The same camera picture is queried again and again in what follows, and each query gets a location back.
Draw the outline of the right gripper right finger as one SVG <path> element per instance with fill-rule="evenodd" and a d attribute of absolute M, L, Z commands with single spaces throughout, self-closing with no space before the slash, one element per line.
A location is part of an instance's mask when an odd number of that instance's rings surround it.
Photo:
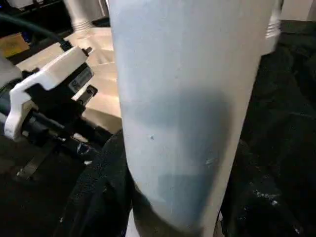
<path fill-rule="evenodd" d="M 221 206 L 226 237 L 314 237 L 316 177 L 294 166 L 276 177 L 240 141 Z"/>

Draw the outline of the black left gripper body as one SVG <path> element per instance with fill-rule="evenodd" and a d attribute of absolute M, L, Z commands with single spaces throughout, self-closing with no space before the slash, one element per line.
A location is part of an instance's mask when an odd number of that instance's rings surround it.
<path fill-rule="evenodd" d="M 13 141 L 27 140 L 36 147 L 60 149 L 80 160 L 91 160 L 93 155 L 112 137 L 112 133 L 83 117 L 86 104 L 98 89 L 88 85 L 78 99 L 74 92 L 61 83 L 52 90 L 35 84 L 26 90 L 29 96 L 23 104 L 22 121 Z"/>

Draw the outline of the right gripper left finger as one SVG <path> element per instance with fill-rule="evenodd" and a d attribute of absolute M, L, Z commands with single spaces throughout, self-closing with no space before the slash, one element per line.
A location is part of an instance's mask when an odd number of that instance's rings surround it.
<path fill-rule="evenodd" d="M 131 177 L 120 130 L 77 179 L 55 235 L 123 237 L 130 210 Z"/>

